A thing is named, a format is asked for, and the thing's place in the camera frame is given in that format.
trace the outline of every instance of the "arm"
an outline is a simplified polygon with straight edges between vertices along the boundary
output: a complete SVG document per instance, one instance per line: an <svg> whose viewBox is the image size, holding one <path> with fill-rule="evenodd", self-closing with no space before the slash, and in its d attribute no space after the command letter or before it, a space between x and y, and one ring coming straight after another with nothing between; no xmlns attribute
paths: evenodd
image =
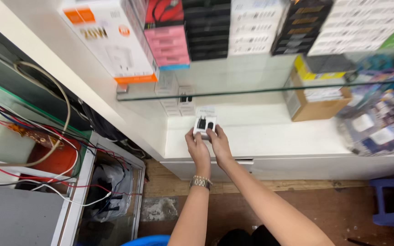
<svg viewBox="0 0 394 246"><path fill-rule="evenodd" d="M206 145L197 133L194 142L193 129L186 135L188 151L196 165L196 175L211 178L211 156ZM179 219L172 231L168 246L204 246L206 241L207 206L209 190L192 186Z"/></svg>
<svg viewBox="0 0 394 246"><path fill-rule="evenodd" d="M220 126L217 135L208 129L217 164L235 183L255 214L282 246L333 246L331 240L292 205L250 175L232 157L227 137Z"/></svg>

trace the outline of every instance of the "gold wristwatch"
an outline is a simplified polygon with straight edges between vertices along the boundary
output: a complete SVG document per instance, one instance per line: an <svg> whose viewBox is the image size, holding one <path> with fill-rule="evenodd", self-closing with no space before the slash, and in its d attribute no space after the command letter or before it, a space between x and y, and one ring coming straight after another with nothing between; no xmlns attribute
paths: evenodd
<svg viewBox="0 0 394 246"><path fill-rule="evenodd" d="M211 190L212 182L209 179L205 178L205 177L195 175L193 177L193 179L191 179L191 181L189 182L189 187L190 188L193 185L206 187L208 190Z"/></svg>

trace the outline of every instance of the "fingers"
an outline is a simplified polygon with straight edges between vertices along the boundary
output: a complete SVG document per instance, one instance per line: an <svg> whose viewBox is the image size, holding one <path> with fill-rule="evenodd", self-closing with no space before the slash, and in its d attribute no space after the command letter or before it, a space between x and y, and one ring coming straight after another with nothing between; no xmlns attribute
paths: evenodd
<svg viewBox="0 0 394 246"><path fill-rule="evenodd" d="M200 132L198 132L198 133L196 134L195 139L196 139L197 144L204 144L204 143L203 143L203 140L201 139L201 133L200 133Z"/></svg>
<svg viewBox="0 0 394 246"><path fill-rule="evenodd" d="M218 124L215 126L215 132L217 133L219 138L227 138L226 134L223 131L223 128Z"/></svg>
<svg viewBox="0 0 394 246"><path fill-rule="evenodd" d="M188 148L196 146L196 143L194 142L193 130L194 127L191 128L191 130L187 134L185 134L185 140L187 141Z"/></svg>
<svg viewBox="0 0 394 246"><path fill-rule="evenodd" d="M215 134L215 132L212 131L211 128L207 128L206 129L206 134L209 136L209 141L212 143L212 139L216 139L217 135Z"/></svg>

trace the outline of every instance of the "wooden floor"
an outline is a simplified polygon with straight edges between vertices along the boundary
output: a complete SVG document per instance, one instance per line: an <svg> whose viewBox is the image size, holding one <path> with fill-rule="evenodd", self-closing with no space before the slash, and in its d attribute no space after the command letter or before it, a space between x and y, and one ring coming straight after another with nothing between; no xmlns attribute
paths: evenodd
<svg viewBox="0 0 394 246"><path fill-rule="evenodd" d="M182 181L156 160L146 162L146 173L150 182L144 185L143 197L186 196L189 181ZM366 187L364 180L267 180L265 186L274 191L312 190L329 188ZM214 183L211 194L239 193L231 182Z"/></svg>
<svg viewBox="0 0 394 246"><path fill-rule="evenodd" d="M144 196L169 197L177 201L177 214L186 201L189 182L179 180L157 161L147 163L150 182ZM265 185L315 222L336 246L354 245L347 238L373 246L394 246L394 228L372 222L375 191L365 181L284 180L265 181ZM232 183L214 184L209 198L206 245L215 245L225 233L242 228L249 233L260 220ZM138 236L170 235L177 216L159 221L140 221Z"/></svg>

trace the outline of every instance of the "hand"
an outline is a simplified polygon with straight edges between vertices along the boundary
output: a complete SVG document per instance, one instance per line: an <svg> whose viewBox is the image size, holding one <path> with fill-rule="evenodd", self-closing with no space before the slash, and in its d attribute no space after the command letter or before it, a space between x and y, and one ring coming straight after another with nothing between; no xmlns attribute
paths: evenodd
<svg viewBox="0 0 394 246"><path fill-rule="evenodd" d="M210 138L212 149L214 150L217 164L222 167L228 161L233 160L232 154L229 148L229 141L227 136L220 125L215 126L215 134L211 128L206 129L206 133Z"/></svg>
<svg viewBox="0 0 394 246"><path fill-rule="evenodd" d="M203 176L205 178L211 178L211 156L209 155L209 150L203 140L201 139L201 134L197 133L193 136L194 127L185 135L185 140L188 145L188 152L194 160L196 165L196 175Z"/></svg>

